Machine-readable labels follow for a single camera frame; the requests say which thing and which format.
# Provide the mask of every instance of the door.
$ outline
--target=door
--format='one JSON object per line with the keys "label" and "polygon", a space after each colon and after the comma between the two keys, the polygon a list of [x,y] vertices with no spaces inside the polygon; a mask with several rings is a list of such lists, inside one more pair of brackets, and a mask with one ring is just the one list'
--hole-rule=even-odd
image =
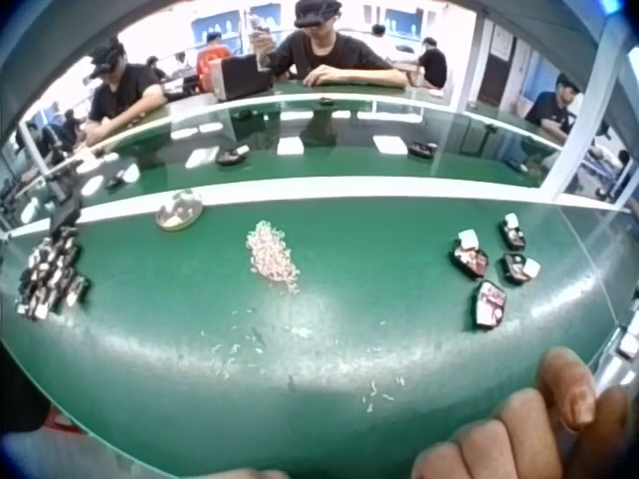
{"label": "door", "polygon": [[495,25],[477,101],[499,108],[510,75],[516,45],[517,39],[510,32]]}

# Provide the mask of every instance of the fingernail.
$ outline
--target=fingernail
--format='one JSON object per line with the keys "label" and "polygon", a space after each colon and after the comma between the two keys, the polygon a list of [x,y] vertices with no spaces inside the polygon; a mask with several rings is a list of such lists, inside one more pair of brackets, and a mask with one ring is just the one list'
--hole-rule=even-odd
{"label": "fingernail", "polygon": [[571,394],[570,410],[575,425],[584,426],[595,418],[595,398],[593,392],[582,387]]}

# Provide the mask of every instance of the green workbench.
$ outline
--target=green workbench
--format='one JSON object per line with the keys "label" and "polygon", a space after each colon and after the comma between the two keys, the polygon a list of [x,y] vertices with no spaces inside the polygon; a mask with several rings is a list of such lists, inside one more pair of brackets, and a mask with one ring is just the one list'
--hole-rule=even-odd
{"label": "green workbench", "polygon": [[[370,111],[366,102],[360,107]],[[203,122],[189,119],[127,140],[114,149],[118,161],[83,180],[134,164],[139,179],[110,195],[99,190],[87,206],[122,201],[114,205],[124,215],[141,195],[309,176],[530,186],[502,162],[454,149],[468,119],[422,112],[416,124],[353,116],[327,123],[320,113],[331,128],[305,137],[318,115],[283,121],[289,108],[256,107],[255,118],[274,117],[265,125],[224,113],[229,130],[229,119],[212,113],[206,122],[226,122],[218,132],[172,140]],[[430,141],[445,130],[444,154],[432,164],[383,155],[371,140]],[[278,138],[293,136],[305,139],[305,153],[278,156]],[[185,168],[195,149],[241,144],[253,151],[241,166]],[[504,252],[496,225],[508,213],[519,216],[527,254],[542,265],[539,278],[519,288],[496,267]],[[246,237],[264,220],[286,233],[301,271],[298,295],[251,272]],[[19,317],[13,302],[43,233],[10,242],[0,276],[3,341],[87,431],[171,475],[250,466],[305,478],[407,477],[419,450],[530,384],[549,346],[567,345],[586,360],[597,355],[639,276],[639,243],[618,226],[623,215],[604,220],[584,209],[436,198],[206,207],[174,234],[151,214],[116,216],[80,225],[77,269],[94,284],[86,304],[38,323]],[[476,284],[447,258],[468,228],[490,256],[487,277],[508,292],[504,322],[490,332],[473,328]]]}

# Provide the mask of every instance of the white pillar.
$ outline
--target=white pillar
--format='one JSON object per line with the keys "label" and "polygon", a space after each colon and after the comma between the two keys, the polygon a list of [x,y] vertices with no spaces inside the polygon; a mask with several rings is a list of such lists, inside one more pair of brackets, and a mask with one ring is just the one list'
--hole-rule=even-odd
{"label": "white pillar", "polygon": [[44,160],[42,159],[42,155],[40,155],[40,151],[38,150],[38,147],[36,147],[36,144],[33,141],[33,138],[31,138],[31,133],[29,132],[29,128],[27,128],[27,124],[25,122],[20,122],[18,124],[18,130],[20,131],[20,134],[22,135],[22,139],[24,140],[24,148],[27,150],[27,152],[29,153],[29,156],[35,162],[36,166],[38,167],[38,170],[40,170],[40,173],[43,176],[49,173],[49,167],[47,167],[47,164],[44,163]]}
{"label": "white pillar", "polygon": [[477,65],[479,63],[479,52],[481,51],[481,40],[483,39],[483,30],[486,25],[486,16],[482,12],[477,12],[475,17],[475,28],[472,32],[472,44],[470,45],[470,54],[468,55],[468,66],[466,67],[466,75],[461,84],[461,91],[457,104],[454,105],[457,113],[466,111],[472,83],[477,73]]}
{"label": "white pillar", "polygon": [[577,117],[557,162],[541,185],[539,193],[544,199],[554,201],[577,173],[608,107],[632,38],[630,26],[622,14],[607,18],[581,104],[582,114]]}

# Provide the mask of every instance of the red shirt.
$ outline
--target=red shirt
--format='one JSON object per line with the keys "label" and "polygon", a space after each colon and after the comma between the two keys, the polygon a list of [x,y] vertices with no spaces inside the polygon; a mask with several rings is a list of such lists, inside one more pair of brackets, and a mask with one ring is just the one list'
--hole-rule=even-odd
{"label": "red shirt", "polygon": [[209,64],[215,60],[229,58],[233,56],[231,50],[226,45],[211,45],[198,54],[198,77],[200,78],[200,88],[205,92],[211,92],[211,76],[209,75]]}

